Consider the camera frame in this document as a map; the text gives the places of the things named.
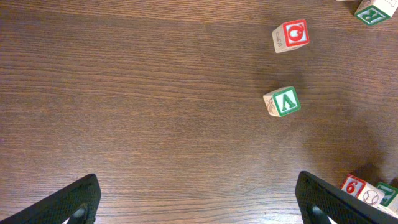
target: wooden surface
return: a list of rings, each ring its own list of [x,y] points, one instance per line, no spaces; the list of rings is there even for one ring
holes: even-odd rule
[[[301,223],[301,170],[398,176],[398,16],[358,2],[0,3],[0,219],[89,173],[96,223]],[[271,32],[311,42],[275,54]],[[268,115],[294,86],[302,109]]]

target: wood grain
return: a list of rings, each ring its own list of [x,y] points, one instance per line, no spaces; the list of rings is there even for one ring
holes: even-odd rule
[[[0,220],[88,173],[96,223],[301,223],[301,170],[398,176],[398,16],[336,1],[1,1]],[[275,54],[304,18],[311,42]],[[267,114],[294,86],[302,109]]]

